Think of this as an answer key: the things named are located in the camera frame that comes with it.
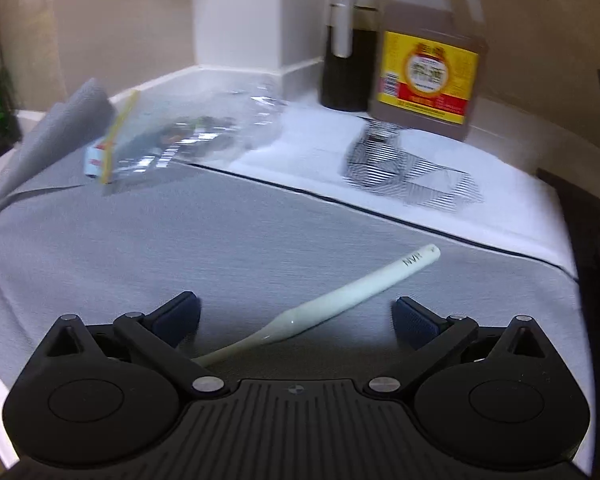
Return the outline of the cooking wine jug yellow label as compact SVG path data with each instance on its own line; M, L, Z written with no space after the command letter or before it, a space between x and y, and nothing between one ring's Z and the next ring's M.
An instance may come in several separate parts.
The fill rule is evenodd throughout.
M370 116L464 141L486 59L480 0L389 0Z

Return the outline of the dark soy sauce dispenser bottle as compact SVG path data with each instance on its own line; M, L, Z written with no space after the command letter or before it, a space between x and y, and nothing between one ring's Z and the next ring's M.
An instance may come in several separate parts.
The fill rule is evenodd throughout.
M374 78L379 15L378 0L332 0L320 91L324 107L366 112Z

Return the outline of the clear plastic bag with trash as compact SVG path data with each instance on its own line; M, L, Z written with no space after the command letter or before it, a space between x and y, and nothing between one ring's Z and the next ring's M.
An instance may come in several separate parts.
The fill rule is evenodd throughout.
M279 137L285 108L268 82L198 96L134 90L101 136L114 148L111 180L91 179L114 184L176 166L232 162Z

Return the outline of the light blue tea packet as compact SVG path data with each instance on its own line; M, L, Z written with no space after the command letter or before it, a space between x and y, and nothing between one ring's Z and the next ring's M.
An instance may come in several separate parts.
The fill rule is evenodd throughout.
M114 148L105 138L87 145L84 153L83 173L89 178L109 182L114 173Z

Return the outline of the pale green toothbrush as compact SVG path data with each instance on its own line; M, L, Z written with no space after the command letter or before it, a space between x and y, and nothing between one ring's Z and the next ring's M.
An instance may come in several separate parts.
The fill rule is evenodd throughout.
M193 362L208 367L224 362L236 354L297 336L402 283L437 262L440 256L438 246L422 246L354 282L282 312L248 337L198 356Z

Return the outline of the black white patterned wrapper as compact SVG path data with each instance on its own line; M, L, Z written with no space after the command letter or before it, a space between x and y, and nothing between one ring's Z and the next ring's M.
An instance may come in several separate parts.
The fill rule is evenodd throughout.
M458 211L483 202L470 174L405 151L402 130L375 119L350 145L342 175L358 188L407 205Z

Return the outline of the grey cloth mat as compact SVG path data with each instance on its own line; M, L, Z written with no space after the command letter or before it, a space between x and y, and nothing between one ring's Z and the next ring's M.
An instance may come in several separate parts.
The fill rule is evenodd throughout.
M565 272L354 208L217 171L182 168L108 194L84 177L85 144L114 114L89 82L55 105L0 174L0 377L11 385L53 322L150 311L190 290L196 356L276 314L427 244L441 257L366 304L281 344L225 362L224 376L366 377L399 356L389 306L410 296L440 314L505 325L533 316L583 387L590 352Z

